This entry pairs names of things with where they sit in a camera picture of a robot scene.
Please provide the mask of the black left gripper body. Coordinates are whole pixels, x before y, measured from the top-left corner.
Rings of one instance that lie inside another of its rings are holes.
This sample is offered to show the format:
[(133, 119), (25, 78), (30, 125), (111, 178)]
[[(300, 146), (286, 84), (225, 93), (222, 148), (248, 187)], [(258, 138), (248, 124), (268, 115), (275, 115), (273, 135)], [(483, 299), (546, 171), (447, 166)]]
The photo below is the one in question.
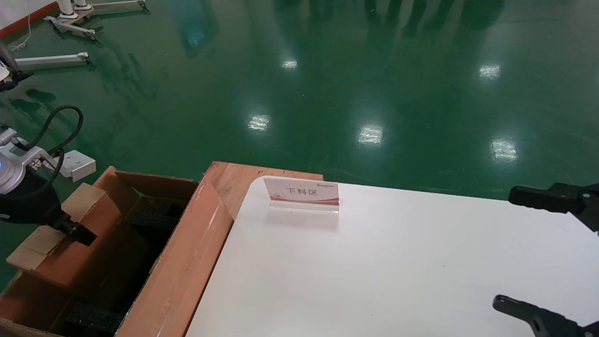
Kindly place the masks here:
[(57, 230), (71, 227), (71, 216), (62, 211), (57, 192), (34, 171), (26, 171), (23, 181), (1, 196), (0, 214), (8, 223), (47, 225)]

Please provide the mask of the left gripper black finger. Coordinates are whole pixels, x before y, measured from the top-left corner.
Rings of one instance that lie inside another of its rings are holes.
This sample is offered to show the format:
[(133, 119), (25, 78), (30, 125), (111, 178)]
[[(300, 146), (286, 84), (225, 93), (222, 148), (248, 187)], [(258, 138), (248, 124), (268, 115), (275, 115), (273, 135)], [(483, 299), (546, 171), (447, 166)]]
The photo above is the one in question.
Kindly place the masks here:
[(90, 247), (97, 238), (97, 235), (91, 230), (71, 219), (58, 220), (58, 230), (86, 247)]

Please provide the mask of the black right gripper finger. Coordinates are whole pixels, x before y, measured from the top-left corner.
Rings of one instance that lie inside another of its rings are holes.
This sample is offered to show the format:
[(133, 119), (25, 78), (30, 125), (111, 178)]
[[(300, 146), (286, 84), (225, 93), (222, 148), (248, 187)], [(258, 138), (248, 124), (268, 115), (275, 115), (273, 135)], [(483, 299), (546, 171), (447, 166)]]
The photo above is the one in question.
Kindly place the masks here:
[(588, 186), (555, 183), (546, 190), (514, 186), (509, 202), (555, 213), (571, 213), (591, 232), (599, 232), (599, 184)]
[(580, 326), (577, 322), (545, 308), (504, 295), (494, 297), (492, 307), (526, 322), (535, 337), (597, 337), (599, 322)]

